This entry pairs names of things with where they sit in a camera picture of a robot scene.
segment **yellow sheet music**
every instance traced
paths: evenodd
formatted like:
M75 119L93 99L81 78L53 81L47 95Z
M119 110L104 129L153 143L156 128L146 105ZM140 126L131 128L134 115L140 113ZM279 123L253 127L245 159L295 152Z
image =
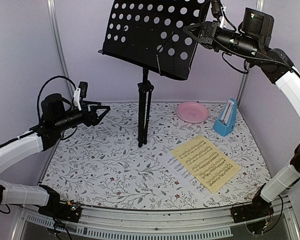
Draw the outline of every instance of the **yellow sheet music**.
M202 135L178 146L171 153L212 194L241 169Z

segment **white wall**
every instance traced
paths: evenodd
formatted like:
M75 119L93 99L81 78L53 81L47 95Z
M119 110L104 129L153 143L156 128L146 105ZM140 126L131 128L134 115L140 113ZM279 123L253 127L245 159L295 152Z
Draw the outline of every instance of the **white wall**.
M0 144L37 124L36 97L43 83L61 74L44 0L0 0ZM67 97L64 82L44 91ZM48 151L5 171L0 179L38 182ZM0 240L7 240L17 212L0 214Z
M270 47L283 49L300 71L300 0L266 0L264 12L275 18ZM257 68L252 70L241 112L274 175L294 155L300 120L287 98ZM289 196L300 224L300 182Z
M224 0L228 18L239 25L245 7L256 0ZM136 101L142 69L119 59L101 55L113 0L58 0L56 13L69 74L89 82L88 98L95 101ZM231 62L243 68L242 61ZM225 102L235 98L242 75L233 71L220 54L198 47L189 79L176 81L151 72L153 101L202 100Z

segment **floral tablecloth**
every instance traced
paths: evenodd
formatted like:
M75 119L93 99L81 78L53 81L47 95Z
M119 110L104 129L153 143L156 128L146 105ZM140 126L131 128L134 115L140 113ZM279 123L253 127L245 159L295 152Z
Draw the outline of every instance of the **floral tablecloth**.
M197 209L249 202L270 179L267 166L241 114L233 133L221 137L213 125L223 104L205 104L209 118L189 124L177 117L176 103L154 103L148 144L137 145L136 103L112 103L95 127L80 125L73 137L60 142L42 184L63 200L126 209ZM176 145L204 135L242 166L239 173L203 204L160 163Z

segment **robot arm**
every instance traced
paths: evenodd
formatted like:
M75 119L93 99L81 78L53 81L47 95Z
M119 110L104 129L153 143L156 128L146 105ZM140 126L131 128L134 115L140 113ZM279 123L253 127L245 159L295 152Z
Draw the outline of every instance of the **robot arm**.
M215 18L224 15L220 0L206 0L200 10L199 23L185 26L183 31L207 49L237 55L250 63L251 67L260 67L268 79L288 98L300 117L300 74L285 52L269 48L274 18L263 12L246 8L244 20L237 33L221 26L222 21L219 19L205 22L210 4ZM300 144L290 164L280 170L256 193L252 204L248 206L253 214L246 213L246 208L242 206L232 208L234 221L243 222L263 217L268 215L268 212L273 213L271 202L299 179Z
M0 145L0 174L22 159L54 146L61 139L63 131L75 128L81 123L87 127L99 124L110 111L110 107L101 106L99 102L83 101L86 91L87 83L81 82L74 92L73 104L57 93L47 96L41 103L43 114L39 124L30 128L23 135ZM63 102L72 107L65 110ZM98 115L97 110L101 109L104 112ZM74 222L78 220L79 216L74 203L61 204L59 194L44 185L25 186L0 180L1 204L42 206L39 208L39 213L50 217L58 217L60 209L63 209L63 212L69 214L61 214L62 217L59 216L59 218Z

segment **vent grille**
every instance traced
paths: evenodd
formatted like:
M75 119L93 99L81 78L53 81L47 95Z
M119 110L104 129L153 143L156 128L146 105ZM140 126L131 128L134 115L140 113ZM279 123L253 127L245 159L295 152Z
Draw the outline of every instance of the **vent grille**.
M53 228L53 220L36 216L33 214L27 213L26 220L28 222L46 227ZM56 228L58 231L64 232L64 229L59 227ZM105 230L97 230L92 227L72 227L69 226L69 232L74 233L76 235L80 235L83 237L90 237L99 240L213 240L213 239L221 239L225 237L232 237L231 229L229 227L220 228L215 230L207 230L202 232L194 232L194 233L125 233L125 232L114 232L114 231L105 231Z

